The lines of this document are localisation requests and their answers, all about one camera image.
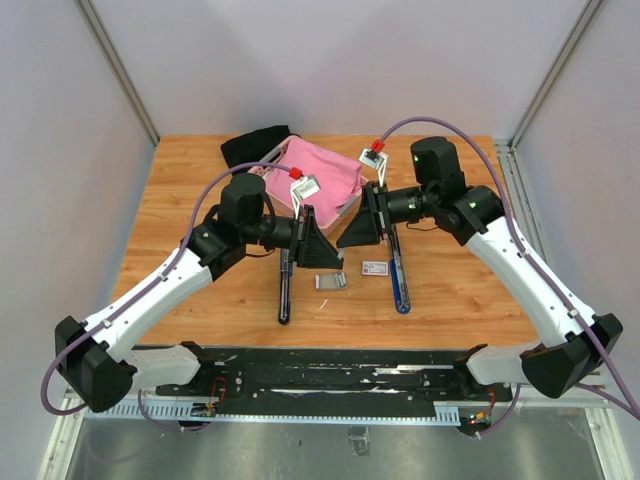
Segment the silver staple strips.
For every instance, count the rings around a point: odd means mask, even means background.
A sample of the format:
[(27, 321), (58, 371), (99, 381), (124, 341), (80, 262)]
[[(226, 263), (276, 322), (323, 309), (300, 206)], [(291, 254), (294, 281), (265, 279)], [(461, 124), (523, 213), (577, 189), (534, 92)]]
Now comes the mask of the silver staple strips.
[(323, 273), (315, 276), (317, 290), (344, 290), (347, 288), (346, 275), (343, 271)]

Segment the red staple box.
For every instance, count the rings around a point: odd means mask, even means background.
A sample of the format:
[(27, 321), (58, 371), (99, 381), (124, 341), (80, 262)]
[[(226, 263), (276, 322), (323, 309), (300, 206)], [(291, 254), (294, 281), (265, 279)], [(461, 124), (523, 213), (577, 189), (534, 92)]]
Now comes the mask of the red staple box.
[(363, 276), (381, 276), (389, 275), (389, 264), (382, 261), (363, 261), (361, 273)]

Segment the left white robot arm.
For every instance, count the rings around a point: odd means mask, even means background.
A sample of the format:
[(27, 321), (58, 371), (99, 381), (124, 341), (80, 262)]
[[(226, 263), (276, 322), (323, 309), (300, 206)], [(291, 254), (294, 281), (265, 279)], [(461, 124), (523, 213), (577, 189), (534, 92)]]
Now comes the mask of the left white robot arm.
[(59, 373), (94, 413), (109, 410), (133, 389), (181, 384), (207, 393), (214, 371), (193, 344), (139, 354), (133, 347), (171, 310), (218, 280), (247, 255), (250, 245), (286, 252), (289, 263), (307, 269), (339, 269), (337, 250), (319, 228), (308, 199), (321, 191), (314, 176), (297, 168), (287, 174), (293, 212), (279, 216), (263, 177), (226, 172), (230, 182), (204, 217), (193, 215), (169, 257), (147, 278), (84, 320), (71, 316), (54, 329), (56, 357), (45, 375)]

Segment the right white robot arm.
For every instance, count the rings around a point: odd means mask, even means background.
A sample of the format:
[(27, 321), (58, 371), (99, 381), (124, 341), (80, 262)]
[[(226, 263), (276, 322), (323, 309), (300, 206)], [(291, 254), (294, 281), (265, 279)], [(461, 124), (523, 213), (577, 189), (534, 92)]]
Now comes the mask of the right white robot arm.
[(375, 245), (393, 225), (424, 218), (482, 260), (520, 304), (538, 338), (511, 347), (478, 345), (459, 357), (453, 387), (474, 400), (497, 383), (524, 383), (559, 398), (598, 368), (623, 331), (613, 314), (598, 315), (559, 280), (531, 248), (499, 196), (469, 186), (453, 143), (427, 137), (410, 147), (417, 186), (390, 190), (371, 181), (359, 211), (337, 241), (339, 248)]

